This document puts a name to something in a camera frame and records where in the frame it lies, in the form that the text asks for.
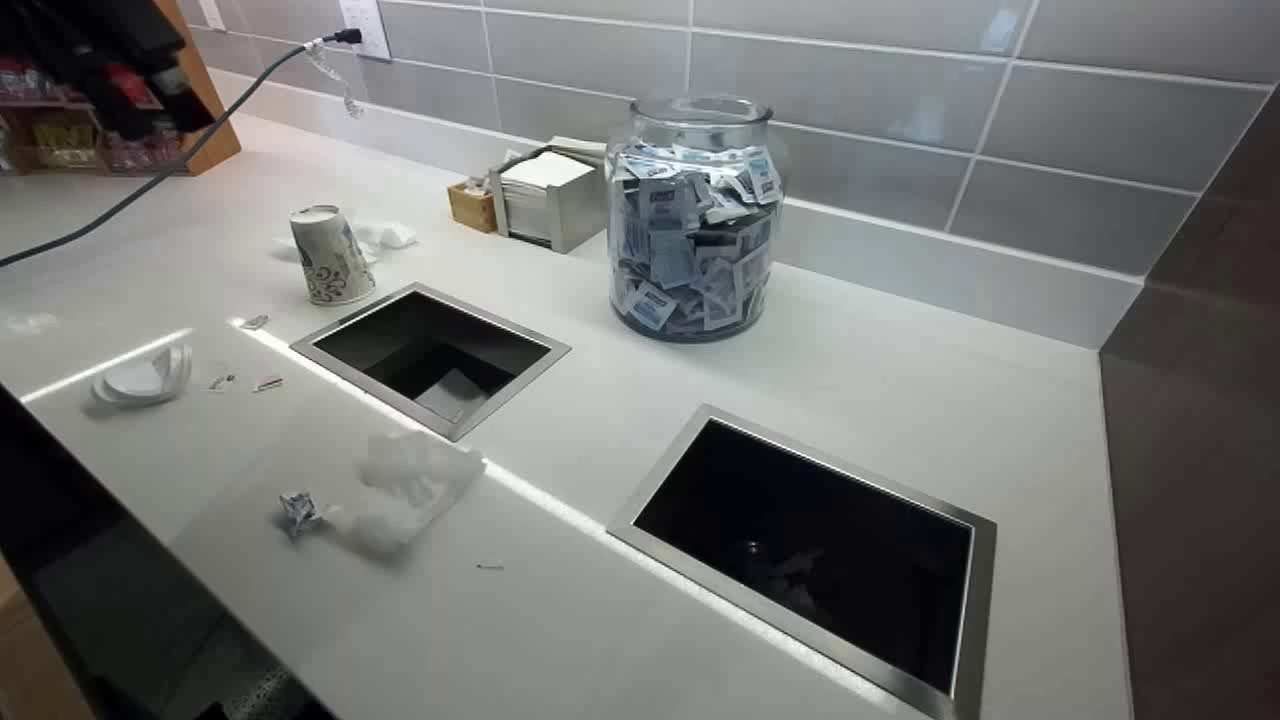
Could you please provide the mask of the patterned paper cup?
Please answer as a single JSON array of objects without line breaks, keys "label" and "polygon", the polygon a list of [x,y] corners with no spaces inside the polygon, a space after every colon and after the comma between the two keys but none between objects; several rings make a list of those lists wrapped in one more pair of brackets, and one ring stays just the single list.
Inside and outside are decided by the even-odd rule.
[{"label": "patterned paper cup", "polygon": [[314,304],[342,304],[373,289],[373,265],[336,204],[309,204],[290,215]]}]

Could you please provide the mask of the white tissue behind cup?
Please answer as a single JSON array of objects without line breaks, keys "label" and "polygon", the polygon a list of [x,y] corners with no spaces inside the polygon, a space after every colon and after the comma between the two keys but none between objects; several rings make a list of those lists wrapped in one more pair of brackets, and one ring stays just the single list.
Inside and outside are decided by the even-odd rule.
[{"label": "white tissue behind cup", "polygon": [[[407,225],[358,225],[358,244],[369,260],[392,255],[415,244],[415,231]],[[292,240],[271,246],[271,260],[296,265],[302,250]]]}]

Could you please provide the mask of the white plastic cup lid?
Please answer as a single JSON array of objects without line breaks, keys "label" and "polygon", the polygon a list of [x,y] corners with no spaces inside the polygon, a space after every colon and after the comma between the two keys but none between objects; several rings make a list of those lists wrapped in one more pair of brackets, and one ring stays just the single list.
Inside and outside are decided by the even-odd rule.
[{"label": "white plastic cup lid", "polygon": [[194,381],[194,346],[169,345],[149,360],[110,366],[90,389],[93,410],[141,410],[178,400]]}]

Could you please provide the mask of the glass jar of packets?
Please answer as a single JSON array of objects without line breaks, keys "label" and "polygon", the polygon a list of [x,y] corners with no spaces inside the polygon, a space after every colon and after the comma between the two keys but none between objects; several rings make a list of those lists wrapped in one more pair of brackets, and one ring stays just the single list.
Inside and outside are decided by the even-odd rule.
[{"label": "glass jar of packets", "polygon": [[605,157],[614,313],[634,330],[707,345],[765,316],[783,199],[768,119],[745,97],[634,105]]}]

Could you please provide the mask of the near square counter opening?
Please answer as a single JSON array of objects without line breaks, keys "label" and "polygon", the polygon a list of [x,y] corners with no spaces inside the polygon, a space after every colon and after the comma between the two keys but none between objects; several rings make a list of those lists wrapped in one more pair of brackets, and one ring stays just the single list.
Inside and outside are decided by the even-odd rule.
[{"label": "near square counter opening", "polygon": [[427,430],[465,440],[563,360],[569,345],[427,283],[406,283],[296,340],[296,353]]}]

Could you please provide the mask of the square counter opening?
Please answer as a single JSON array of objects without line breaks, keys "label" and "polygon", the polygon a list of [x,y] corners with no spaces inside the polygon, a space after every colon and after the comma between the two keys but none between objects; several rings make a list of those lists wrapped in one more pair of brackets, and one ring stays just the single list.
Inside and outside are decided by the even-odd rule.
[{"label": "square counter opening", "polygon": [[465,440],[563,360],[569,345],[427,283],[406,283],[296,340],[296,353],[427,430]]},{"label": "square counter opening", "polygon": [[704,403],[614,531],[923,720],[983,715],[995,523]]}]

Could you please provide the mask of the small wooden packet box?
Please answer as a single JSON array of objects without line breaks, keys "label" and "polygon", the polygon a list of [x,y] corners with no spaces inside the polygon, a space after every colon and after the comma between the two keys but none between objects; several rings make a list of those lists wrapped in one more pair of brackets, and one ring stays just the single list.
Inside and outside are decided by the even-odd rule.
[{"label": "small wooden packet box", "polygon": [[462,179],[450,187],[451,221],[475,231],[497,226],[497,204],[482,179]]}]

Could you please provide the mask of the crumpled white napkin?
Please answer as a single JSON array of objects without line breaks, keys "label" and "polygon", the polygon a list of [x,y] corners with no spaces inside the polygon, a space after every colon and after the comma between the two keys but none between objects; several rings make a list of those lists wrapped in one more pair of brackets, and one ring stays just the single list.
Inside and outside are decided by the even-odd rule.
[{"label": "crumpled white napkin", "polygon": [[366,494],[328,504],[326,526],[354,550],[395,565],[485,476],[485,454],[426,430],[373,434],[358,459]]}]

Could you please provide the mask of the far square counter opening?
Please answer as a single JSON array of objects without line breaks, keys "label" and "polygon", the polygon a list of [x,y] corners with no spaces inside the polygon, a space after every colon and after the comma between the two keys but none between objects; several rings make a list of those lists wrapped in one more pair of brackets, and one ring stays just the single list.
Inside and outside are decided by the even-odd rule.
[{"label": "far square counter opening", "polygon": [[983,715],[995,523],[704,403],[614,531],[923,720]]}]

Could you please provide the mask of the small crumpled foil wrapper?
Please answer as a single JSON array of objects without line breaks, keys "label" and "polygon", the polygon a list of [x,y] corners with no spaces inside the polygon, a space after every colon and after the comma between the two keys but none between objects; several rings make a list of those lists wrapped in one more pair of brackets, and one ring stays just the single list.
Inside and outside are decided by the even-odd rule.
[{"label": "small crumpled foil wrapper", "polygon": [[314,490],[284,490],[276,501],[276,526],[296,540],[309,536],[321,523],[321,504]]}]

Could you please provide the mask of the wooden snack shelf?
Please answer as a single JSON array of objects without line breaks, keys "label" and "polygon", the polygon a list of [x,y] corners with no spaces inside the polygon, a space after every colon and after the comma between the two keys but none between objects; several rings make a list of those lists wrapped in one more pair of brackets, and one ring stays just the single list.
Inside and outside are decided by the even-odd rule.
[{"label": "wooden snack shelf", "polygon": [[181,0],[0,0],[10,167],[199,174],[241,150]]}]

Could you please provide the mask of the white wall outlet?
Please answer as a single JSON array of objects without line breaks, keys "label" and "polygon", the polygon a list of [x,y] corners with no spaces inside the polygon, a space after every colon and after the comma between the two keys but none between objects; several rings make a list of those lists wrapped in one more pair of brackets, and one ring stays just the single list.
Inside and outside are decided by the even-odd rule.
[{"label": "white wall outlet", "polygon": [[389,59],[389,30],[379,17],[379,0],[336,0],[345,26],[360,30],[360,57]]}]

